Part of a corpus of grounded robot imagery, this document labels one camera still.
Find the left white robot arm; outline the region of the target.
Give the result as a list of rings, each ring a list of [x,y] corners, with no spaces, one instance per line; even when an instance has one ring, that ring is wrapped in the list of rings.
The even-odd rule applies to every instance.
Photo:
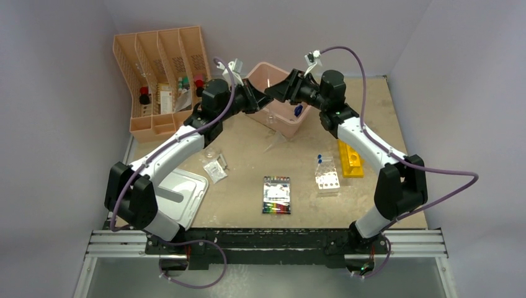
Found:
[[[272,101],[248,79],[233,87],[223,79],[209,81],[201,101],[174,135],[144,158],[111,167],[104,207],[135,229],[161,238],[168,253],[179,253],[187,225],[165,213],[156,188],[186,159],[209,146],[222,133],[223,121],[240,112],[259,112]]]

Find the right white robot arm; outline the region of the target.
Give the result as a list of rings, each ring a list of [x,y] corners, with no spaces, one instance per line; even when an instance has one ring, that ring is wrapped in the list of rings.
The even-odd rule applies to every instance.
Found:
[[[345,101],[342,73],[327,70],[316,81],[311,74],[293,70],[264,92],[280,102],[305,103],[319,109],[323,128],[352,147],[375,170],[374,206],[350,225],[348,244],[353,251],[364,252],[371,247],[373,237],[395,218],[427,202],[422,158],[392,148],[363,123],[359,113]]]

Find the white plastic lid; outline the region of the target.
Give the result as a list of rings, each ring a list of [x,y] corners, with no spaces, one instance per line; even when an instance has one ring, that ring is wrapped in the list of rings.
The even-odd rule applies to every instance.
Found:
[[[160,183],[139,174],[119,205],[114,228],[143,230],[170,240],[192,226],[207,189],[206,178],[182,169]]]

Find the white sachet packet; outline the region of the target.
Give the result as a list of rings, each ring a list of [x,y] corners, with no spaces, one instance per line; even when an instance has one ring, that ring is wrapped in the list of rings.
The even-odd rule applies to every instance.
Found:
[[[204,164],[203,169],[210,177],[213,184],[225,179],[228,174],[218,160],[212,160]]]

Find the pink plastic bin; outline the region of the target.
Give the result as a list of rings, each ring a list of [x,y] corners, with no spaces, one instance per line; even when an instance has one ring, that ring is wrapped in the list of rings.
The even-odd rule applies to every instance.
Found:
[[[246,76],[260,91],[283,81],[289,71],[285,71],[267,62],[258,63]],[[292,138],[312,110],[311,106],[302,104],[303,112],[299,117],[294,116],[294,108],[287,102],[272,101],[268,106],[255,114],[247,116],[268,128],[281,132],[285,137]]]

